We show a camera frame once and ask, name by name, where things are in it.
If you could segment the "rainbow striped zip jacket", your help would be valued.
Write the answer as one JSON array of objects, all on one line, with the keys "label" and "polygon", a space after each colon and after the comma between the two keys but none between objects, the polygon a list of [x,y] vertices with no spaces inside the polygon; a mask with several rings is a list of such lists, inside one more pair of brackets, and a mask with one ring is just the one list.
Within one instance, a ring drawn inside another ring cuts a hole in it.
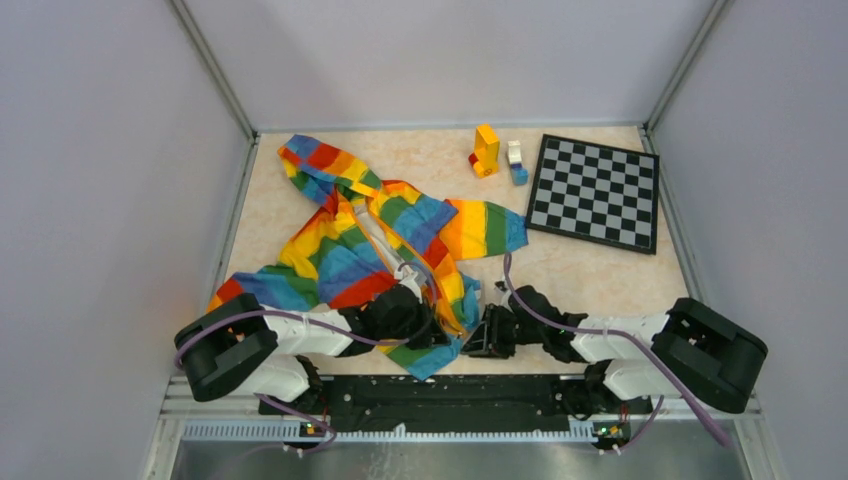
[{"label": "rainbow striped zip jacket", "polygon": [[481,285],[457,263],[527,245],[524,217],[496,203],[439,200],[403,180],[382,180],[351,153],[314,137],[294,135],[278,154],[289,180],[318,208],[276,263],[233,274],[208,307],[242,293],[283,310],[360,306],[397,284],[396,268],[410,261],[433,276],[448,343],[382,351],[419,380],[453,362],[462,336],[480,320]]}]

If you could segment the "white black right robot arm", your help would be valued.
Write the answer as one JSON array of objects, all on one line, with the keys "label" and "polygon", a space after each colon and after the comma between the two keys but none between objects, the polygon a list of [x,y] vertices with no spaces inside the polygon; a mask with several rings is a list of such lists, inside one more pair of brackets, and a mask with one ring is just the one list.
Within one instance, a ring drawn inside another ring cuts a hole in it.
[{"label": "white black right robot arm", "polygon": [[758,336],[690,297],[661,313],[603,317],[562,312],[530,285],[487,305],[461,352],[507,359],[533,344],[585,365],[586,397],[600,412],[686,388],[714,409],[741,413],[769,352]]}]

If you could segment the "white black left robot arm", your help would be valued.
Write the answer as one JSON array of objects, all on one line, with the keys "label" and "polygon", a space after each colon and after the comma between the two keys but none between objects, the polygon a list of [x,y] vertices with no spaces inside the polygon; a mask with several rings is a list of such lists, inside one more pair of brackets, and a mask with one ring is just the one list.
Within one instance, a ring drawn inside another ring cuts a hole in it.
[{"label": "white black left robot arm", "polygon": [[426,353],[449,343],[431,301],[403,284],[359,306],[308,312],[262,305],[255,295],[242,293],[174,338],[175,362],[196,401],[258,393],[302,414],[314,410],[321,397],[311,354],[351,357],[378,346]]}]

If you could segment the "white blue block toy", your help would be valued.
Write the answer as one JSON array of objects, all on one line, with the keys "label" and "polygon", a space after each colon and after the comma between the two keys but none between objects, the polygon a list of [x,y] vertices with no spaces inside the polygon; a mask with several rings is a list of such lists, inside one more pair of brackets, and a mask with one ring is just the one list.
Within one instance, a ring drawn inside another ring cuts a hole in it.
[{"label": "white blue block toy", "polygon": [[528,182],[529,174],[523,164],[520,141],[511,140],[507,142],[506,157],[513,184],[516,186],[525,185]]}]

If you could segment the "orange yellow block toy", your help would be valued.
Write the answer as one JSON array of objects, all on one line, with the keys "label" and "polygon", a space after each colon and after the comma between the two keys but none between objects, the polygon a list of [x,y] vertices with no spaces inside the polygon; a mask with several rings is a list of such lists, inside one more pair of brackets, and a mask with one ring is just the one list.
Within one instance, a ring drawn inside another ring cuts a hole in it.
[{"label": "orange yellow block toy", "polygon": [[469,163],[478,178],[485,178],[499,171],[498,155],[500,140],[489,124],[479,125],[475,130],[474,148]]}]

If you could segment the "black white checkerboard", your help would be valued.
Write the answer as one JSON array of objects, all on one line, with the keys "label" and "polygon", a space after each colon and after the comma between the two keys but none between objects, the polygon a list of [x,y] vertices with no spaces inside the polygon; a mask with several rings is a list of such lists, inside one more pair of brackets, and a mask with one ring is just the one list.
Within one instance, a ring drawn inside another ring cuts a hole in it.
[{"label": "black white checkerboard", "polygon": [[654,255],[660,166],[655,154],[545,134],[525,226]]}]

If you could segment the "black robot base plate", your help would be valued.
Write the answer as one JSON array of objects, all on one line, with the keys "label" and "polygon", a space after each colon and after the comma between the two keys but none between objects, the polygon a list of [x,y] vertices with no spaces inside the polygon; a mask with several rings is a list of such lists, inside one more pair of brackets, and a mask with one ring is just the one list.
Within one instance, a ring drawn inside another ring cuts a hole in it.
[{"label": "black robot base plate", "polygon": [[339,432],[519,433],[567,431],[603,415],[649,414],[650,399],[623,401],[582,376],[337,375],[292,408],[327,420]]}]

